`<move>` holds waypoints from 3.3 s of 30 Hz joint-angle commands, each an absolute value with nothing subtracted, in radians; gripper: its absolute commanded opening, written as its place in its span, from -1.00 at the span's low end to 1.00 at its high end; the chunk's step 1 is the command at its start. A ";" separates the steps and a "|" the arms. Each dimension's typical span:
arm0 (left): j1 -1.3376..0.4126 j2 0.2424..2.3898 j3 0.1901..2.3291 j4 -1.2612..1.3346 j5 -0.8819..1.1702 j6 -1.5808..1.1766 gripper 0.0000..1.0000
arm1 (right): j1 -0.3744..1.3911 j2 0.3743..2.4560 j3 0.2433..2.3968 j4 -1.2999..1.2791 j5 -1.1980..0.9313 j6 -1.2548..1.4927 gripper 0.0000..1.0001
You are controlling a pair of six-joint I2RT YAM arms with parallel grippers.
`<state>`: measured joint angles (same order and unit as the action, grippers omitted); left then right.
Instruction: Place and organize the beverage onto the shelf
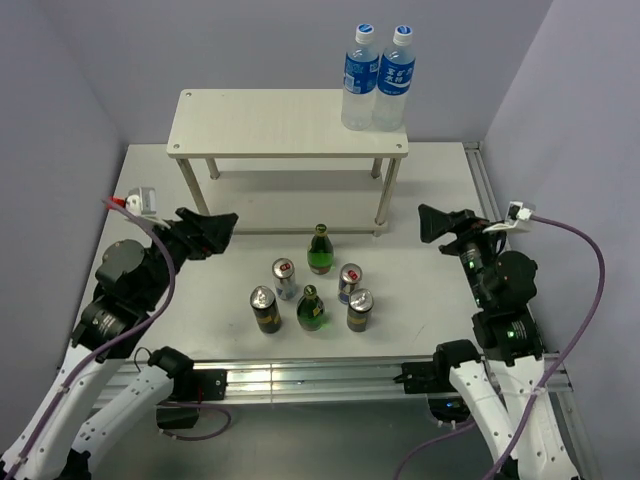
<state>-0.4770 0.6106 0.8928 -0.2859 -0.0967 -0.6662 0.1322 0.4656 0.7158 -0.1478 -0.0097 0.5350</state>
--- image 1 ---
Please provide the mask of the silver blue can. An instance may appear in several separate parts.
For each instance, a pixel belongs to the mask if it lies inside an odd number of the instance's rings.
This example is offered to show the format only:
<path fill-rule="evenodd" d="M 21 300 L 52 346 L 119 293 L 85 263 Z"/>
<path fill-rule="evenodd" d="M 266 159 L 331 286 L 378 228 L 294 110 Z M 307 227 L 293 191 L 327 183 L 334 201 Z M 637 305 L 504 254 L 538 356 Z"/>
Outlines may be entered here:
<path fill-rule="evenodd" d="M 277 296 L 282 300 L 291 300 L 297 292 L 295 266 L 292 260 L 281 257 L 272 264 L 272 275 Z"/>
<path fill-rule="evenodd" d="M 362 269 L 355 263 L 346 263 L 339 273 L 338 299 L 347 305 L 350 295 L 362 280 Z"/>

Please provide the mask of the black gold can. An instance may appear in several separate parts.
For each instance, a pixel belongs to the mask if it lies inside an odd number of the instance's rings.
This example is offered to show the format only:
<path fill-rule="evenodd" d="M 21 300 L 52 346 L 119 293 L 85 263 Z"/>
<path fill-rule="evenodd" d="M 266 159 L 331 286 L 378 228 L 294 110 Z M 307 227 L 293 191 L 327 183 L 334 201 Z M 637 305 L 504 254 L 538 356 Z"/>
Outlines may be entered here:
<path fill-rule="evenodd" d="M 250 306 L 259 329 L 266 334 L 276 333 L 282 326 L 276 295 L 267 286 L 257 286 L 251 293 Z"/>
<path fill-rule="evenodd" d="M 349 297 L 347 326 L 353 332 L 364 332 L 374 307 L 373 294 L 366 288 L 354 290 Z"/>

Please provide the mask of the green glass bottle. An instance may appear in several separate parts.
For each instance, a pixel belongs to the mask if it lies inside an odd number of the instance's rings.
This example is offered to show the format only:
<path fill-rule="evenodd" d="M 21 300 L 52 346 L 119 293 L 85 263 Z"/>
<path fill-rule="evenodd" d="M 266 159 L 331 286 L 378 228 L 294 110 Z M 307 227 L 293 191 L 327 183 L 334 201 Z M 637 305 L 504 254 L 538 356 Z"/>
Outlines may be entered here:
<path fill-rule="evenodd" d="M 325 307 L 314 285 L 306 285 L 298 301 L 296 316 L 299 325 L 306 331 L 317 331 L 324 324 Z"/>
<path fill-rule="evenodd" d="M 307 250 L 307 263 L 310 270 L 317 275 L 324 275 L 331 270 L 334 261 L 334 248 L 328 237 L 327 226 L 323 223 L 315 226 Z"/>

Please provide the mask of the green glass bottle front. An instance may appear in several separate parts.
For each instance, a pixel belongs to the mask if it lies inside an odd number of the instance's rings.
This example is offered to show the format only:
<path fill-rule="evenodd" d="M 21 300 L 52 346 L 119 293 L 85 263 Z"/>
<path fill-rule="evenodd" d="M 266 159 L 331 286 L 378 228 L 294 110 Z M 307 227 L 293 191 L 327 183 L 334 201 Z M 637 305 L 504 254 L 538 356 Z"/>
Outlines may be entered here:
<path fill-rule="evenodd" d="M 296 316 L 299 325 L 306 331 L 317 331 L 324 324 L 325 307 L 314 285 L 306 285 L 298 301 Z"/>

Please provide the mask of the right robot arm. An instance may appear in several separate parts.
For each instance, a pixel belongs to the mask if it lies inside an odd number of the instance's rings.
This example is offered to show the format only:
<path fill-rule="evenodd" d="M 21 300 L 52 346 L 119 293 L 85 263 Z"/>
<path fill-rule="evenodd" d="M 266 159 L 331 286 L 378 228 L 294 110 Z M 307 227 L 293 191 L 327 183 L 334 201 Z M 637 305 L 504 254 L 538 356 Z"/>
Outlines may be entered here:
<path fill-rule="evenodd" d="M 543 380 L 544 346 L 528 303 L 536 295 L 535 261 L 502 248 L 509 232 L 525 231 L 534 207 L 513 201 L 497 222 L 465 209 L 418 208 L 420 238 L 452 234 L 443 255 L 460 260 L 478 308 L 475 339 L 437 346 L 433 378 L 467 404 L 497 467 L 494 479 L 577 479 Z"/>

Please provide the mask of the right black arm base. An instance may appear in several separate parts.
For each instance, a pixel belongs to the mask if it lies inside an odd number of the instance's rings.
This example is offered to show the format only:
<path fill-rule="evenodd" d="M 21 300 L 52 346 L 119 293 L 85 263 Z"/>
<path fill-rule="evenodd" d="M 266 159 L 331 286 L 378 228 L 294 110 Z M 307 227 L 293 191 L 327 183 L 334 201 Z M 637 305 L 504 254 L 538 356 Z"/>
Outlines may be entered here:
<path fill-rule="evenodd" d="M 424 395 L 436 421 L 458 423 L 470 416 L 466 402 L 437 372 L 434 361 L 402 363 L 401 373 L 393 381 L 402 385 L 407 395 Z"/>

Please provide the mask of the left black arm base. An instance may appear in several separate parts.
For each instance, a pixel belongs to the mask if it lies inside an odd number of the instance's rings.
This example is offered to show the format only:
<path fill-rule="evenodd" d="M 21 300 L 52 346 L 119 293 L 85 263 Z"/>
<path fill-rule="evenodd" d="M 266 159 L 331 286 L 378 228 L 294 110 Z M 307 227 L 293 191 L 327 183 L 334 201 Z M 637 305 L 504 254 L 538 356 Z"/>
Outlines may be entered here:
<path fill-rule="evenodd" d="M 166 402 L 196 403 L 221 401 L 225 397 L 227 371 L 197 369 L 177 379 Z M 200 411 L 187 407 L 158 407 L 156 424 L 160 429 L 174 431 L 192 429 L 200 419 Z"/>

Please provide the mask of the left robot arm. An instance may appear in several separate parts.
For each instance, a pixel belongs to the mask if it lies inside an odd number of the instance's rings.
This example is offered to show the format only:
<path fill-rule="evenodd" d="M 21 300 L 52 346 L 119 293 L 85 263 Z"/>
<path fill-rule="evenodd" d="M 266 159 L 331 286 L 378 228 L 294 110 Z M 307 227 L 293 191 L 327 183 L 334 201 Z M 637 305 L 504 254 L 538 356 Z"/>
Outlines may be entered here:
<path fill-rule="evenodd" d="M 104 252 L 93 299 L 80 314 L 53 384 L 1 456 L 4 479 L 55 479 L 63 472 L 100 393 L 168 308 L 181 267 L 224 253 L 238 221 L 235 213 L 203 216 L 184 207 L 174 220 L 153 220 L 108 205 L 151 244 L 125 239 Z"/>

